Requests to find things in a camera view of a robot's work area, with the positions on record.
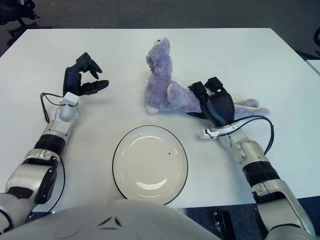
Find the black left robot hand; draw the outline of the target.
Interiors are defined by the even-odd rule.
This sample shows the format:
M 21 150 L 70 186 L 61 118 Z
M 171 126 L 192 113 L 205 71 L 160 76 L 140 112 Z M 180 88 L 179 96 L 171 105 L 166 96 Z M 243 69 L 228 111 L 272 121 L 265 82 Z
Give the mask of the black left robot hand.
M 96 79 L 94 82 L 87 82 L 82 84 L 82 74 L 90 72 L 90 74 Z M 71 67 L 67 67 L 64 74 L 63 81 L 63 95 L 67 92 L 76 96 L 93 95 L 97 92 L 105 89 L 109 85 L 108 80 L 99 80 L 98 73 L 102 73 L 101 68 L 91 58 L 91 56 L 85 52 Z

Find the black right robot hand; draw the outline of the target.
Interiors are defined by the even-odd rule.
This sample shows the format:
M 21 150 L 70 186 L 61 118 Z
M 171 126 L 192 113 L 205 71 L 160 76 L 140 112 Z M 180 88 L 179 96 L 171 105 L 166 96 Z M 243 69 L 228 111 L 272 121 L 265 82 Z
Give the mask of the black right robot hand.
M 231 95 L 217 77 L 205 84 L 198 81 L 188 87 L 199 100 L 201 112 L 189 112 L 192 117 L 209 120 L 216 127 L 230 125 L 235 121 L 235 106 Z

